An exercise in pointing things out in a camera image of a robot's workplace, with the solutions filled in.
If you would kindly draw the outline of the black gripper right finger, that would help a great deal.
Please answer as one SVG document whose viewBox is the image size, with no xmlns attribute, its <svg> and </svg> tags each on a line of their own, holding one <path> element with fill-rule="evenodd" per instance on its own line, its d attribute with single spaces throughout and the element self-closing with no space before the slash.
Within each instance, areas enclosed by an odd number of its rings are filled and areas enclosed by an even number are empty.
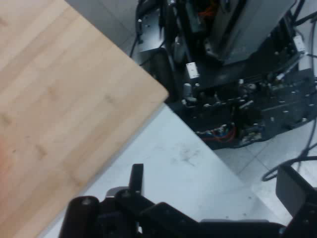
<svg viewBox="0 0 317 238">
<path fill-rule="evenodd" d="M 281 232 L 282 238 L 315 238 L 317 236 L 317 190 L 291 166 L 277 172 L 275 193 L 292 216 Z"/>
</svg>

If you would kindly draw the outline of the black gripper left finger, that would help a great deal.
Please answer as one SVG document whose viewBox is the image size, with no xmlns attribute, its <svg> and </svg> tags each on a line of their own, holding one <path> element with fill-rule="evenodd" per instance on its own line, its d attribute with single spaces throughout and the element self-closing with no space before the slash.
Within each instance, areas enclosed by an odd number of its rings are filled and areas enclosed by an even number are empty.
<svg viewBox="0 0 317 238">
<path fill-rule="evenodd" d="M 81 196 L 70 201 L 60 238 L 193 238 L 198 223 L 166 203 L 142 195 L 143 164 L 132 166 L 129 185 L 110 190 L 103 201 Z"/>
</svg>

